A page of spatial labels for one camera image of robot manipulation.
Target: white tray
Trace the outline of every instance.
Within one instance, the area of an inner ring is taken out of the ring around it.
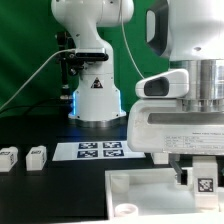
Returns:
[[[188,173],[191,176],[191,168],[188,168]],[[114,193],[111,189],[111,177],[121,174],[129,176],[129,190],[124,193]],[[136,205],[139,216],[202,212],[195,208],[193,185],[178,186],[172,168],[106,171],[105,178],[109,219],[115,217],[115,207],[123,203]],[[219,188],[218,191],[220,210],[223,211],[223,188]]]

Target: blue led light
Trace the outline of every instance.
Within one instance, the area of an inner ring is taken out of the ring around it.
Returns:
[[[76,93],[73,93],[73,109],[72,109],[72,115],[76,115]]]
[[[119,91],[119,109],[120,109],[120,113],[122,112],[122,109],[121,109],[121,92]]]

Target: black cable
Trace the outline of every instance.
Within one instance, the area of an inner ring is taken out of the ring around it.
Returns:
[[[14,106],[14,107],[8,107],[8,108],[5,108],[4,110],[1,110],[0,111],[0,115],[9,111],[9,110],[13,110],[13,109],[18,109],[18,108],[27,108],[27,107],[30,107],[30,105],[22,105],[22,106]]]
[[[5,108],[3,110],[0,111],[0,115],[9,111],[9,110],[14,110],[14,109],[20,109],[20,108],[28,108],[23,114],[28,114],[31,110],[33,110],[35,107],[40,107],[41,104],[44,104],[46,102],[49,102],[49,101],[60,101],[59,98],[50,98],[50,99],[47,99],[47,100],[41,100],[33,105],[19,105],[19,106],[13,106],[13,107],[8,107],[8,108]]]
[[[57,101],[60,101],[60,99],[59,99],[59,98],[50,98],[50,99],[46,99],[46,100],[41,100],[41,101],[39,101],[39,102],[37,102],[37,103],[31,105],[31,106],[28,108],[28,110],[26,110],[25,112],[23,112],[23,116],[26,116],[26,115],[29,114],[34,108],[39,107],[40,105],[42,105],[42,104],[44,104],[44,103],[47,103],[47,102],[49,102],[49,101],[55,101],[55,102],[57,102]]]

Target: white block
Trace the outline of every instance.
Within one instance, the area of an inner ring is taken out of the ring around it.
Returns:
[[[169,153],[151,153],[155,165],[169,164]]]
[[[26,156],[26,170],[42,170],[47,161],[47,150],[44,146],[33,147]]]
[[[215,156],[193,157],[195,206],[202,209],[218,207],[218,165]]]
[[[18,161],[16,147],[3,148],[0,151],[0,172],[9,172]]]

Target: label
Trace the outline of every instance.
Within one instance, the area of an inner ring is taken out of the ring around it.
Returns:
[[[208,151],[224,153],[224,136],[222,133],[217,135],[207,133],[205,136],[202,136],[201,133],[198,133],[198,136],[165,136],[164,146],[167,151],[171,152],[188,152],[190,150],[195,153]]]
[[[94,81],[94,83],[92,84],[91,88],[92,88],[92,89],[102,89],[102,88],[103,88],[103,86],[102,86],[102,84],[101,84],[99,78],[96,78],[96,79],[95,79],[95,81]]]

